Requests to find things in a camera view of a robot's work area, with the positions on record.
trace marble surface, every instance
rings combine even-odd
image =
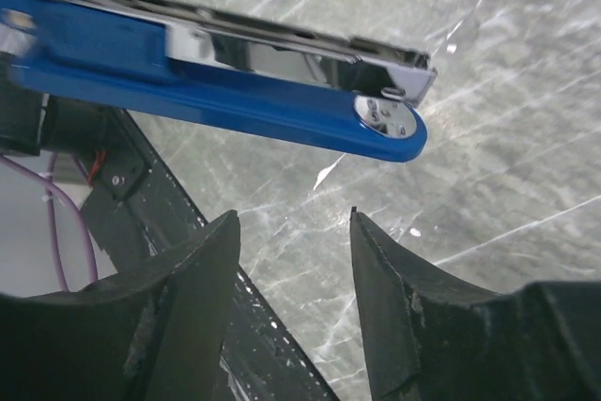
[[[239,211],[242,266],[342,399],[369,399],[351,206],[487,288],[599,277],[598,0],[186,1],[434,55],[408,164],[136,115],[209,218]]]

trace blue plastic base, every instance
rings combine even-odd
[[[180,65],[194,82],[151,84],[55,63],[40,49],[13,64],[18,85],[56,96],[172,117],[390,162],[407,162],[424,148],[418,128],[405,140],[371,131],[353,109],[355,95],[207,66]]]

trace red wire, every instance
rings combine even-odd
[[[104,161],[106,160],[106,150],[104,150],[104,149],[102,151],[96,150],[95,152],[96,152],[96,160],[94,161],[94,165],[92,166],[92,169],[90,170],[89,175],[87,176],[87,184],[90,187],[94,186],[94,178],[96,178],[96,175],[98,174],[99,170],[104,165]]]

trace wire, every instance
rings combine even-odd
[[[53,153],[48,160],[48,181],[53,183],[54,177],[54,167],[56,166],[56,160],[58,159],[58,154]],[[48,197],[48,202],[46,203],[46,208],[48,210],[48,225],[50,227],[50,246],[53,251],[53,261],[54,261],[54,270],[56,271],[56,276],[58,277],[58,283],[60,284],[60,289],[63,291],[69,291],[69,286],[67,285],[67,276],[65,276],[65,269],[63,268],[63,262],[60,258],[60,249],[58,247],[58,231],[56,229],[56,211],[54,210],[54,198],[53,194],[50,190],[46,189],[46,196]]]
[[[94,162],[94,166],[90,170],[90,174],[87,176],[87,184],[90,187],[94,186],[94,178],[98,174],[99,170],[104,165],[104,161],[106,160],[106,150],[97,150],[96,151],[96,161]]]
[[[10,169],[14,170],[15,172],[17,172],[27,178],[30,178],[31,180],[36,181],[37,183],[42,185],[48,192],[50,192],[50,194],[53,194],[54,196],[59,198],[61,201],[63,201],[65,206],[69,210],[71,210],[76,223],[78,224],[78,226],[80,227],[80,229],[82,231],[82,235],[84,238],[84,245],[85,245],[85,250],[86,250],[87,266],[88,266],[90,280],[92,282],[98,281],[98,268],[96,266],[96,257],[94,256],[94,246],[92,245],[92,238],[90,238],[89,231],[87,230],[87,227],[85,226],[85,222],[84,222],[84,218],[82,217],[82,213],[79,211],[79,209],[77,208],[75,203],[71,200],[71,198],[68,197],[65,192],[63,192],[60,188],[58,188],[49,179],[36,174],[35,172],[25,168],[24,166],[14,162],[13,160],[8,159],[6,156],[4,156],[2,154],[0,154],[0,163],[4,164],[5,166],[9,167]]]

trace screw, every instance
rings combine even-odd
[[[117,186],[123,185],[125,183],[125,178],[119,177],[119,176],[113,176],[113,178],[111,179],[111,182],[113,183],[114,187],[117,187]]]

